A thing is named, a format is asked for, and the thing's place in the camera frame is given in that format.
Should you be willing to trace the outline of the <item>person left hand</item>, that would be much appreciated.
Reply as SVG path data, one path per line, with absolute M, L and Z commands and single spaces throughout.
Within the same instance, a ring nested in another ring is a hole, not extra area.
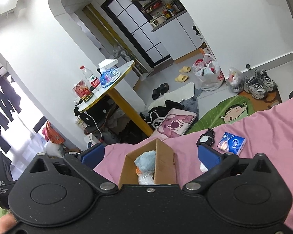
M 10 210 L 0 209 L 0 234 L 6 233 L 17 224 L 17 220 Z

